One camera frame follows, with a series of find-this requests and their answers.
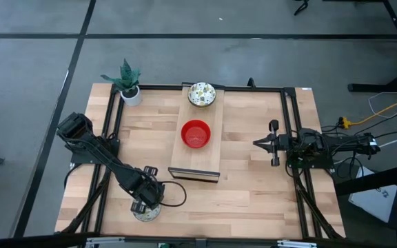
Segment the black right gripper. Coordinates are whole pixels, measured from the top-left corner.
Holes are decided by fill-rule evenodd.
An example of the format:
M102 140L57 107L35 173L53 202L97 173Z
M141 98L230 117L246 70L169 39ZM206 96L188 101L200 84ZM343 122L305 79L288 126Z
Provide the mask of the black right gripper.
M261 138L253 141L254 145L264 149L266 152L271 151L272 145L272 166L277 167L280 165L280 158L278 157L278 151L287 152L290 149L290 136L289 134L277 134L279 129L278 120L273 119L269 122L269 130L271 132L271 137L266 136L265 138Z

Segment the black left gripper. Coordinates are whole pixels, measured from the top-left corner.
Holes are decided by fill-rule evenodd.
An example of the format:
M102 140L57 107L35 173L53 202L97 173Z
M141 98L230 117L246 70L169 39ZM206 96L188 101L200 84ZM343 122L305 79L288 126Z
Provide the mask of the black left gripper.
M132 212L145 212L147 209L155 210L161 208L164 199L165 188L160 187L156 175L156 167L145 166L143 173L143 182L133 191L134 202L131 206Z

